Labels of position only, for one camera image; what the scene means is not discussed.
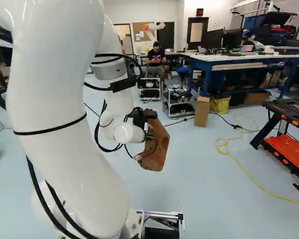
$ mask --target yellow extension cord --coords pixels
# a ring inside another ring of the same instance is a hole
[[[257,122],[250,118],[249,116],[246,116],[246,115],[235,115],[235,121],[237,122],[237,125],[241,126],[242,125],[240,124],[240,122],[237,120],[237,116],[244,116],[244,117],[247,117],[248,119],[250,119],[252,122],[254,122],[254,124],[256,125],[256,129],[255,130],[258,130],[259,129],[259,126],[257,124]],[[244,133],[254,133],[254,131],[248,131],[248,130],[245,130],[243,128],[237,128],[239,131],[242,132],[242,135],[240,137],[236,137],[236,138],[218,138],[216,139],[216,142],[215,142],[215,146],[217,148],[217,152],[220,153],[220,154],[223,154],[223,155],[227,155],[229,157],[231,157],[237,164],[238,166],[241,168],[241,170],[250,178],[250,180],[257,185],[257,187],[259,187],[261,190],[265,191],[266,193],[270,194],[271,196],[274,196],[276,198],[279,198],[279,199],[283,199],[283,200],[286,200],[286,201],[289,201],[289,202],[292,202],[292,203],[297,203],[299,204],[298,201],[295,201],[295,200],[292,200],[292,199],[289,199],[289,198],[285,198],[285,197],[281,197],[281,196],[278,196],[277,194],[274,194],[274,193],[271,193],[269,192],[267,189],[265,189],[264,187],[262,187],[259,183],[257,183],[253,177],[246,171],[246,169],[243,167],[243,165],[241,164],[241,162],[235,158],[233,155],[230,155],[229,154],[229,149],[228,149],[228,142],[230,140],[235,140],[235,139],[240,139],[244,136]],[[225,147],[226,148],[226,151],[222,151],[220,148],[222,147]]]

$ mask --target yellow box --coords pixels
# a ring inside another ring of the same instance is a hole
[[[227,114],[231,96],[222,96],[210,99],[210,108],[219,114]]]

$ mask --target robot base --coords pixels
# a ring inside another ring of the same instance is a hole
[[[155,222],[151,227],[145,225],[149,219]],[[142,239],[184,239],[184,233],[183,213],[145,212]]]
[[[184,239],[183,213],[144,212],[130,209],[120,239]]]

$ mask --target white table top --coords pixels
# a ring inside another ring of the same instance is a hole
[[[195,55],[196,53],[180,53],[201,61],[231,61],[246,59],[269,59],[269,58],[299,58],[299,55],[251,55],[251,56],[222,56],[222,55]]]

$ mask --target blue workbench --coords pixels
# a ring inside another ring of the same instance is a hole
[[[291,68],[288,79],[280,88],[280,98],[283,97],[288,90],[294,74],[299,65],[299,55],[250,55],[250,56],[221,56],[221,55],[196,55],[193,53],[182,53],[183,56],[189,58],[189,91],[191,89],[197,91],[201,96],[209,96],[208,88],[211,85],[221,85],[221,79],[228,71],[245,71],[246,69],[255,69],[255,76],[259,74],[259,69],[283,69],[285,65]],[[196,87],[193,83],[193,71],[205,71],[205,82],[203,87]],[[250,92],[258,90],[268,90],[274,88],[251,88],[240,89],[237,91],[229,91],[224,93]]]

